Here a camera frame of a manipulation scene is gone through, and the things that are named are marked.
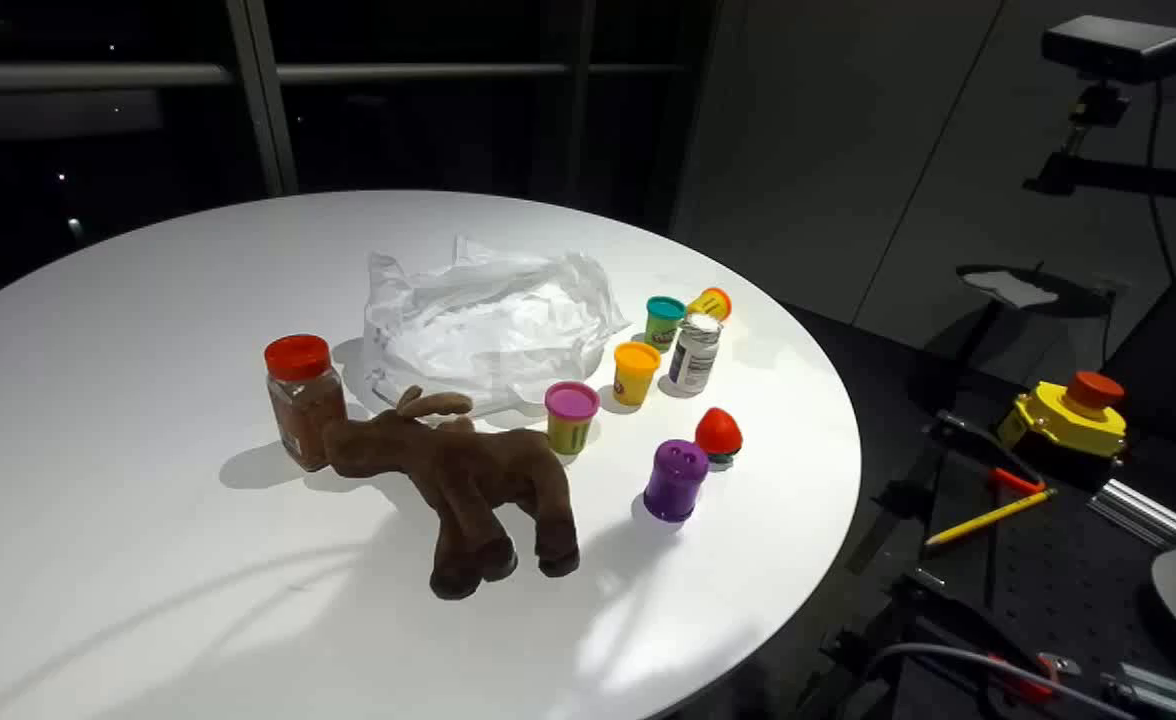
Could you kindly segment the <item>yellow tub with orange-yellow lid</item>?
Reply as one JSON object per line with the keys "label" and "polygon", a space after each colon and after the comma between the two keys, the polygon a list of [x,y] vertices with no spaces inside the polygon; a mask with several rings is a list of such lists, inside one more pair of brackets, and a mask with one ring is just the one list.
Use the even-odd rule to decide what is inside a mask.
{"label": "yellow tub with orange-yellow lid", "polygon": [[610,353],[616,362],[616,380],[610,394],[622,408],[639,408],[648,401],[648,387],[654,380],[661,369],[661,353],[643,339],[626,339]]}

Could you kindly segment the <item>yellow tub with pink lid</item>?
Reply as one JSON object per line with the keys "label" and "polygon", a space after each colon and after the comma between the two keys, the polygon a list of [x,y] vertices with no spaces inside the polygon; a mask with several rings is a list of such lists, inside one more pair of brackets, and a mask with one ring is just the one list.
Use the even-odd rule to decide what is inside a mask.
{"label": "yellow tub with pink lid", "polygon": [[553,383],[543,394],[543,414],[547,414],[547,446],[558,456],[579,456],[586,446],[586,430],[601,414],[601,396],[586,383]]}

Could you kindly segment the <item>yellow tub with teal lid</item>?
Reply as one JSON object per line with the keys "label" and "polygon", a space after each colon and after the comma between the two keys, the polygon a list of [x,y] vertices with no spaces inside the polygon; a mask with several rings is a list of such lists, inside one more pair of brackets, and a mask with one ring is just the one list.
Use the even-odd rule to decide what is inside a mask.
{"label": "yellow tub with teal lid", "polygon": [[643,305],[643,314],[648,314],[648,321],[643,321],[643,339],[648,339],[651,350],[668,353],[673,339],[677,339],[677,328],[680,328],[680,321],[685,321],[685,305],[680,305],[677,295],[651,295],[651,300]]}

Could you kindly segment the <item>white pill bottle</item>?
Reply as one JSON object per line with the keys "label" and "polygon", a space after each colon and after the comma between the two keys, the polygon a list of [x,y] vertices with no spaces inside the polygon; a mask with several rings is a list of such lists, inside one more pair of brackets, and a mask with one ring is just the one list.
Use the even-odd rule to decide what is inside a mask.
{"label": "white pill bottle", "polygon": [[690,314],[677,338],[668,387],[680,396],[696,396],[716,364],[720,353],[720,321],[709,314]]}

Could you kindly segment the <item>purple plastic tub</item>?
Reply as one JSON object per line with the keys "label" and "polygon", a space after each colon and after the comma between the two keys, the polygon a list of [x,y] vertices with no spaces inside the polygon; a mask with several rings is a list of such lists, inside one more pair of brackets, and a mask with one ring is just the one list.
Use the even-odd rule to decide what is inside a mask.
{"label": "purple plastic tub", "polygon": [[705,478],[709,478],[709,456],[701,446],[663,439],[651,456],[643,508],[654,522],[685,523],[696,513],[696,495],[701,495]]}

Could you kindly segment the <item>yellow tub with red-orange lid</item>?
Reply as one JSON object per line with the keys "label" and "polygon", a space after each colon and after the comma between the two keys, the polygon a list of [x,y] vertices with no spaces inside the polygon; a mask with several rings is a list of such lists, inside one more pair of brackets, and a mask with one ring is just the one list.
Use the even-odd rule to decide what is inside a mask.
{"label": "yellow tub with red-orange lid", "polygon": [[705,317],[728,321],[732,317],[732,295],[712,286],[712,290],[696,291],[696,300],[688,305],[688,314],[705,314]]}

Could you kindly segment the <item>white plastic bag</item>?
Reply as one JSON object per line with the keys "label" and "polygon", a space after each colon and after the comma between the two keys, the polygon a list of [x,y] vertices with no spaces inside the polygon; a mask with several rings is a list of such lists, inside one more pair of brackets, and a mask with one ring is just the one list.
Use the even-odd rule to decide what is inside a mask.
{"label": "white plastic bag", "polygon": [[465,394],[475,414],[530,414],[555,380],[586,380],[622,314],[601,261],[465,249],[436,267],[366,261],[353,394]]}

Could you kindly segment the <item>red toy strawberry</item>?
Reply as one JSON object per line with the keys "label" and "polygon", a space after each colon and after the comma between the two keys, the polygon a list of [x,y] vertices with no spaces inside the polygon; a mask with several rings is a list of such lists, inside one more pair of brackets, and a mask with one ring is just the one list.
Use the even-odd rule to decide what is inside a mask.
{"label": "red toy strawberry", "polygon": [[696,446],[712,464],[732,464],[745,450],[745,432],[732,414],[709,408],[696,423]]}

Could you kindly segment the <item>brown plush moose toy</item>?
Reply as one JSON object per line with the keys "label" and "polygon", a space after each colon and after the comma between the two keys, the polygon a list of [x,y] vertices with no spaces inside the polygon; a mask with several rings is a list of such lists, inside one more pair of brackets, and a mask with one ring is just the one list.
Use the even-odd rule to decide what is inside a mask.
{"label": "brown plush moose toy", "polygon": [[324,461],[341,478],[399,472],[436,513],[436,557],[429,588],[440,600],[465,600],[483,582],[515,568],[515,549],[495,522],[499,503],[515,503],[536,522],[536,559],[543,578],[579,568],[574,516],[562,464],[543,432],[478,432],[473,401],[461,394],[407,387],[372,421],[335,421],[324,432]]}

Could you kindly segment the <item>spice jar with orange lid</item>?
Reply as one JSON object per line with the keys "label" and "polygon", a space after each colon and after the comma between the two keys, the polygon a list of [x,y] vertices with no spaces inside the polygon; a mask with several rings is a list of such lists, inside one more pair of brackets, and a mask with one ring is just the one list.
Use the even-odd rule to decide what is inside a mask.
{"label": "spice jar with orange lid", "polygon": [[324,432],[342,415],[329,346],[321,338],[274,338],[263,350],[263,369],[283,452],[307,472],[324,470]]}

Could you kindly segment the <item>yellow and orange pencil tool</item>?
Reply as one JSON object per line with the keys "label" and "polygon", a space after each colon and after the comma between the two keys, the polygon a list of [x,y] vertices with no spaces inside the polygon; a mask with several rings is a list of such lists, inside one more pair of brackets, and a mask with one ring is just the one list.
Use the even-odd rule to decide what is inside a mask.
{"label": "yellow and orange pencil tool", "polygon": [[995,530],[995,523],[1004,523],[1004,522],[1026,513],[1026,508],[1040,508],[1040,503],[1053,501],[1053,495],[1055,495],[1055,494],[1042,490],[1042,494],[1030,494],[1030,495],[1021,495],[1021,501],[1009,501],[1009,503],[998,503],[998,508],[987,508],[987,513],[979,513],[979,516],[973,516],[973,522],[960,522],[960,523],[953,523],[953,530],[943,530],[943,533],[933,533],[933,535],[922,540],[922,549],[943,549],[943,546],[955,546],[955,540],[975,535],[975,533],[982,533],[982,530]]}

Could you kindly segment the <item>yellow emergency stop button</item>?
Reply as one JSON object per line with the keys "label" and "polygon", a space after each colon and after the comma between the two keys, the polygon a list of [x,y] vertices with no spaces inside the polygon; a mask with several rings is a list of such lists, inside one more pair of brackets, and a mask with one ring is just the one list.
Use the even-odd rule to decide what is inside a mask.
{"label": "yellow emergency stop button", "polygon": [[1118,401],[1123,383],[1104,371],[1075,371],[1066,383],[1035,380],[1013,401],[995,439],[1014,450],[1023,435],[1042,435],[1055,450],[1113,461],[1127,446]]}

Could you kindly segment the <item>metal window rail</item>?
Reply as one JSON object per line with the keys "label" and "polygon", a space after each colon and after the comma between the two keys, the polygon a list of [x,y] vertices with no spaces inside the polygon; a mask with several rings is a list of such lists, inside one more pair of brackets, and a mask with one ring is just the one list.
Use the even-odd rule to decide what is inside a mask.
{"label": "metal window rail", "polygon": [[0,59],[0,93],[127,93],[127,89],[221,89],[235,86],[253,121],[255,165],[268,193],[294,193],[294,152],[283,115],[293,86],[483,86],[547,81],[562,93],[558,169],[562,193],[583,185],[586,162],[586,89],[591,76],[680,76],[680,63],[597,63],[597,5],[574,0],[566,53],[543,63],[281,63],[263,0],[221,0],[230,63],[120,63],[120,59]]}

